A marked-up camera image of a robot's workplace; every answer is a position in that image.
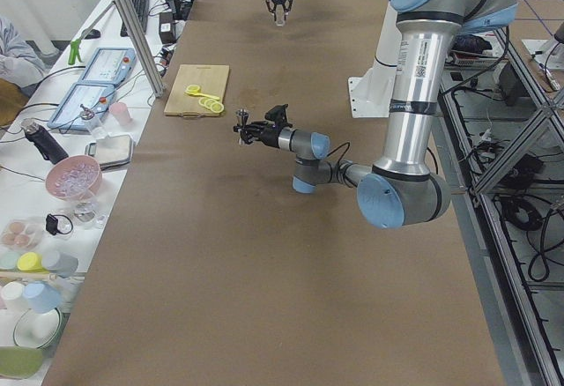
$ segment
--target brown pants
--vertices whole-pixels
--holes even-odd
[[[26,103],[27,97],[17,85],[0,79],[0,126],[12,123]]]

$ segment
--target keyboard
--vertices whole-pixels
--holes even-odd
[[[133,3],[133,8],[135,9],[135,13],[137,14],[137,18],[139,19],[143,32],[147,32],[147,21],[149,20],[149,0],[131,0],[131,2]],[[125,27],[123,22],[120,36],[128,36],[127,27]]]

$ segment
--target black bottle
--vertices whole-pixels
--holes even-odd
[[[34,122],[33,119],[24,119],[21,128],[24,130],[27,140],[33,142],[44,160],[56,164],[69,156],[51,134],[43,126]]]

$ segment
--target white plate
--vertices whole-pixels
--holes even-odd
[[[29,348],[46,348],[55,340],[63,326],[58,309],[38,314],[32,309],[21,316],[14,329],[14,344]]]

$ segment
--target person's arm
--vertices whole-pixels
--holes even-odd
[[[36,84],[45,76],[45,66],[21,38],[14,25],[0,17],[0,78],[20,88]]]

